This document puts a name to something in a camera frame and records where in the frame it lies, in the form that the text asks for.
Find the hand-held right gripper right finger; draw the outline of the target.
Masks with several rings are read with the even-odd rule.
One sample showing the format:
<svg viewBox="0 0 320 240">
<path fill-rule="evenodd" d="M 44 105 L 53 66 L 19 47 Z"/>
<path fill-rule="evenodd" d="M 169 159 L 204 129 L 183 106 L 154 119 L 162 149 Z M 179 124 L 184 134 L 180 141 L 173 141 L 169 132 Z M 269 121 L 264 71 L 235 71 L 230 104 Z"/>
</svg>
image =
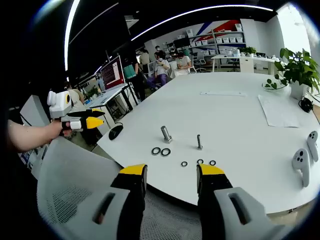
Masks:
<svg viewBox="0 0 320 240">
<path fill-rule="evenodd" d="M 281 240 L 284 226 L 273 223 L 265 207 L 224 171 L 197 165 L 197 208 L 204 240 Z"/>
</svg>

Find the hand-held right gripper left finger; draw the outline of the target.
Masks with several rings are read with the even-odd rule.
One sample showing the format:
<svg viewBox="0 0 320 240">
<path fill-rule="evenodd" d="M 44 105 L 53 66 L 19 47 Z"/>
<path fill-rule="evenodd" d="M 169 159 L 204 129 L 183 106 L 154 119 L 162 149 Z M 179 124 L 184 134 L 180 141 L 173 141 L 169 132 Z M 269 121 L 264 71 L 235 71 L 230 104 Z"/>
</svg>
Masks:
<svg viewBox="0 0 320 240">
<path fill-rule="evenodd" d="M 87 198 L 82 206 L 83 240 L 138 240 L 147 181 L 146 164 L 119 171 L 104 191 Z"/>
</svg>

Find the person's left hand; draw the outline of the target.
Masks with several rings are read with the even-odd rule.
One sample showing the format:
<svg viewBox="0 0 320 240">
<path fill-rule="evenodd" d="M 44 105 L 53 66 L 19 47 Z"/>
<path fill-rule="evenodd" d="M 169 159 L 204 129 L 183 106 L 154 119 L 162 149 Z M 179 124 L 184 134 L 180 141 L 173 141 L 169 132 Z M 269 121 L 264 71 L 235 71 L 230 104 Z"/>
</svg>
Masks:
<svg viewBox="0 0 320 240">
<path fill-rule="evenodd" d="M 53 120 L 47 127 L 47 137 L 49 141 L 56 139 L 58 136 L 63 135 L 64 137 L 69 137 L 72 135 L 71 129 L 63 129 L 62 123 L 67 126 L 70 125 L 69 122 L 61 122 L 60 120 Z"/>
</svg>

